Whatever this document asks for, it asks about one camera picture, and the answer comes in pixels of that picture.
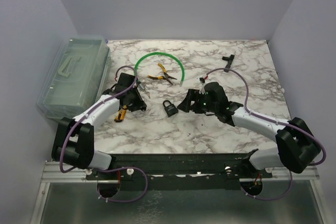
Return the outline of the small silver key bunch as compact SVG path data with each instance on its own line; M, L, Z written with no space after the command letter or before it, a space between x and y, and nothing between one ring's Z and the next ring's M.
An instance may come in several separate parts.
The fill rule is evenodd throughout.
M144 90L144 93L145 93L145 95L150 99L151 97L150 97L150 93L149 93L149 91L148 90Z

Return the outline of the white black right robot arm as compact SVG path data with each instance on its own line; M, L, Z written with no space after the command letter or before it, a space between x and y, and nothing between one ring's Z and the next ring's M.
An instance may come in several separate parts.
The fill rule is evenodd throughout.
M265 168L285 167L300 174L318 156L322 148L312 139L304 120L281 120L260 113L248 112L243 104L230 101L217 82L189 89L177 107L183 112L215 115L222 123L258 133L276 143L267 150L254 150L244 157L242 173L255 177Z

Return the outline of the black padlock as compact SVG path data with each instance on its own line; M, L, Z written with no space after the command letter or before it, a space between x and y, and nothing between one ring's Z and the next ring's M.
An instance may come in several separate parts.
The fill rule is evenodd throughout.
M168 117L171 117L178 113L178 109L176 108L176 106L169 100L163 101L163 107Z

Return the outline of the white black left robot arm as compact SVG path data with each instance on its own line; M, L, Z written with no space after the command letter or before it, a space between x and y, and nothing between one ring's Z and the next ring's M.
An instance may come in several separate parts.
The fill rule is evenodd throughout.
M112 179L116 175L116 166L111 163L110 154L95 150L95 130L123 108L131 112L146 110L136 77L127 73L121 73L118 82L105 90L89 109L72 119L64 117L59 121L52 159L75 168L98 169L104 179Z

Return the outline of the green cable lock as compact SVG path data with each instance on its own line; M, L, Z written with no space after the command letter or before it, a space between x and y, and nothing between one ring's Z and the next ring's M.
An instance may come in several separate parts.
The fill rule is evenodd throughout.
M184 79L185 79L185 70L184 70L184 67L183 67L182 63L181 63L175 56L173 56L173 55L171 55L171 54L168 54L168 53L165 53L165 52L151 52L151 53L149 53L149 54L146 54L145 56L141 57L141 58L136 62L135 67L134 67L135 71L138 69L140 63L141 63L144 59L146 59L146 58L148 58L148 57L150 57L150 56L155 56L155 55L160 55L160 56L166 56L166 57L169 57L169 58L173 59L174 61L176 61L176 62L178 63L178 65L180 66L180 69L181 69L181 71L182 71L181 80L180 80L180 87L181 87L182 84L183 84L183 82L184 82Z

